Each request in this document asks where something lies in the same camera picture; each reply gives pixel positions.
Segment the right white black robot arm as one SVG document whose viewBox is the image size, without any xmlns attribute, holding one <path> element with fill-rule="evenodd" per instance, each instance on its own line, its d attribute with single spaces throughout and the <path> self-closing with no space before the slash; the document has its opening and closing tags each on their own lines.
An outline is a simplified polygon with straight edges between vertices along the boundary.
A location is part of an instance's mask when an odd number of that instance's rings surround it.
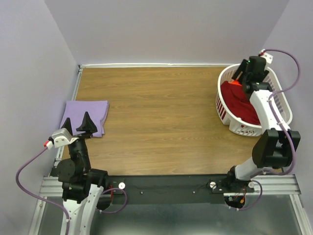
<svg viewBox="0 0 313 235">
<path fill-rule="evenodd" d="M 240 192 L 251 179 L 262 173 L 272 173 L 274 169 L 288 167 L 293 170 L 300 134 L 290 129 L 279 113 L 274 96 L 279 91 L 272 90 L 265 81 L 272 56 L 262 51 L 257 56 L 244 59 L 232 76 L 242 86 L 243 92 L 253 106 L 262 127 L 262 136 L 255 144 L 251 157 L 244 163 L 233 166 L 221 185 L 228 192 Z"/>
</svg>

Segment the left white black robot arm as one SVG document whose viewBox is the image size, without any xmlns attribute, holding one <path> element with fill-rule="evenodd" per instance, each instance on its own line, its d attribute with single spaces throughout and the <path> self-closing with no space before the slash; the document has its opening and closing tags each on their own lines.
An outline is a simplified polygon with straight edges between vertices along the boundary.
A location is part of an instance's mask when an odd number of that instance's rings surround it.
<svg viewBox="0 0 313 235">
<path fill-rule="evenodd" d="M 62 232 L 67 235 L 90 234 L 96 206 L 101 193 L 109 186 L 108 173 L 91 167 L 86 140 L 97 132 L 97 127 L 88 112 L 84 113 L 81 125 L 74 135 L 70 118 L 53 134 L 56 148 L 68 147 L 69 158 L 57 165 L 58 181 L 62 184 L 62 199 L 65 216 Z"/>
</svg>

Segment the dark red t shirt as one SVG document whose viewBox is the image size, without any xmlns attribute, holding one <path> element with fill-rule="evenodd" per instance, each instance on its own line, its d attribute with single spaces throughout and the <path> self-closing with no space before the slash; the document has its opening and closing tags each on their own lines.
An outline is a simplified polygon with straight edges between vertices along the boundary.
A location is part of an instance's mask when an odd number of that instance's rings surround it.
<svg viewBox="0 0 313 235">
<path fill-rule="evenodd" d="M 227 108 L 234 116 L 244 122 L 260 125 L 257 113 L 243 92 L 242 86 L 225 81 L 221 84 L 221 94 Z"/>
</svg>

